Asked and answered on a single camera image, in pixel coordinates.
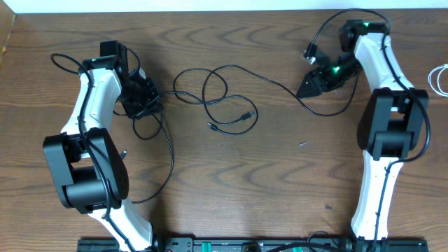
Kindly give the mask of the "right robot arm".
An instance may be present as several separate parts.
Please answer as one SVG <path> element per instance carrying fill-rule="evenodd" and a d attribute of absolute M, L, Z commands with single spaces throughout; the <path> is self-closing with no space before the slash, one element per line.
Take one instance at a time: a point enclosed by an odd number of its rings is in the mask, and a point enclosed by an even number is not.
<path fill-rule="evenodd" d="M 388 215 L 397 176 L 422 127 L 429 127 L 428 93 L 403 74 L 391 48 L 391 23 L 347 20 L 339 29 L 342 56 L 331 62 L 311 41 L 303 57 L 316 68 L 304 76 L 297 98 L 316 97 L 365 73 L 371 91 L 357 128 L 363 152 L 363 180 L 351 220 L 355 238 L 378 242 L 388 237 Z"/>

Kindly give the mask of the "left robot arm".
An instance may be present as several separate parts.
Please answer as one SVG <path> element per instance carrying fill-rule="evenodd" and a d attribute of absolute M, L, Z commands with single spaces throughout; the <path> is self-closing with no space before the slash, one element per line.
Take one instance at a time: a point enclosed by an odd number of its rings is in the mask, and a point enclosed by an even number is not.
<path fill-rule="evenodd" d="M 110 239 L 81 239 L 78 251 L 164 251 L 165 243 L 129 198 L 130 181 L 111 135 L 117 102 L 136 121 L 159 118 L 160 93 L 144 70 L 128 67 L 130 49 L 100 44 L 100 56 L 78 64 L 80 92 L 59 134 L 47 136 L 43 152 L 62 205 L 99 221 Z"/>

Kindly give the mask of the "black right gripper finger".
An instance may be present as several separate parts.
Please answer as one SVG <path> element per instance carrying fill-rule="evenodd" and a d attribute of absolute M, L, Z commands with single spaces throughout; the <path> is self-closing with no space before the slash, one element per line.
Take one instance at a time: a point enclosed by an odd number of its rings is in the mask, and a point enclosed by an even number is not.
<path fill-rule="evenodd" d="M 323 72 L 319 69 L 308 72 L 303 79 L 303 87 L 322 88 L 325 85 Z"/>
<path fill-rule="evenodd" d="M 315 86 L 313 83 L 303 83 L 299 87 L 296 96 L 299 99 L 317 97 L 322 94 L 322 91 L 319 86 Z"/>

